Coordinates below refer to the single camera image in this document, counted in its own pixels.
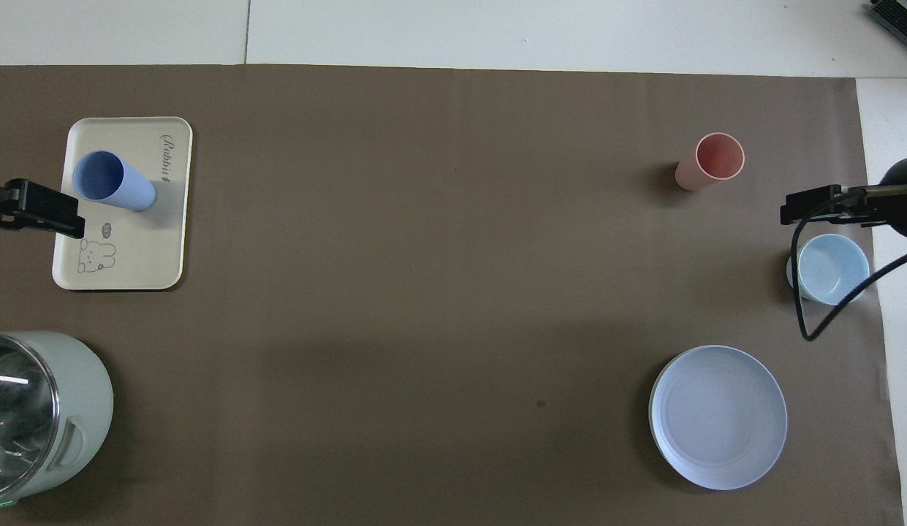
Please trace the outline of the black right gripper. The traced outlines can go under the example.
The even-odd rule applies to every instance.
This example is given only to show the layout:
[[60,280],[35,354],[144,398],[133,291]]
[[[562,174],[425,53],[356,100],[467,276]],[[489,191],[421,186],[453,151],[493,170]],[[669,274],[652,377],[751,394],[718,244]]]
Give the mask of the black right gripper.
[[893,226],[891,209],[895,195],[863,192],[862,187],[827,184],[787,194],[783,204],[783,224],[827,222],[859,224],[861,227]]

